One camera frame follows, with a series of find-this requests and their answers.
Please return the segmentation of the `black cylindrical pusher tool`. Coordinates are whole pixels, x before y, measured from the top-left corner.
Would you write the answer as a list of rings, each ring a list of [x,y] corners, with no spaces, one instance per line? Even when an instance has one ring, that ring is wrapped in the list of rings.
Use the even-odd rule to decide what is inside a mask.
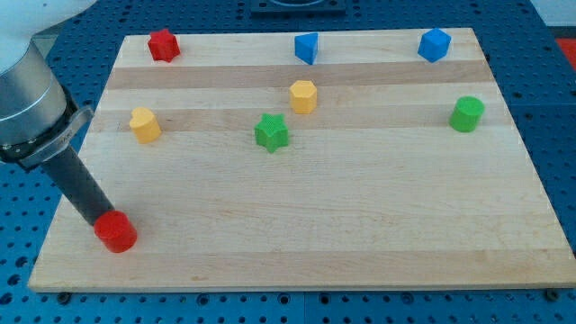
[[[71,146],[41,167],[89,225],[93,226],[102,215],[114,209]]]

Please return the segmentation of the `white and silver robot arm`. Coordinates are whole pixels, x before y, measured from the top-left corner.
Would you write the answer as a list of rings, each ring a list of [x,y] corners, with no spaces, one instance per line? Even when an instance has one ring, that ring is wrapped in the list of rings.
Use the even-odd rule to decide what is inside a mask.
[[[77,105],[32,38],[94,2],[1,3],[1,160],[24,170],[40,167],[90,225],[113,205],[70,141],[94,112],[90,106]]]

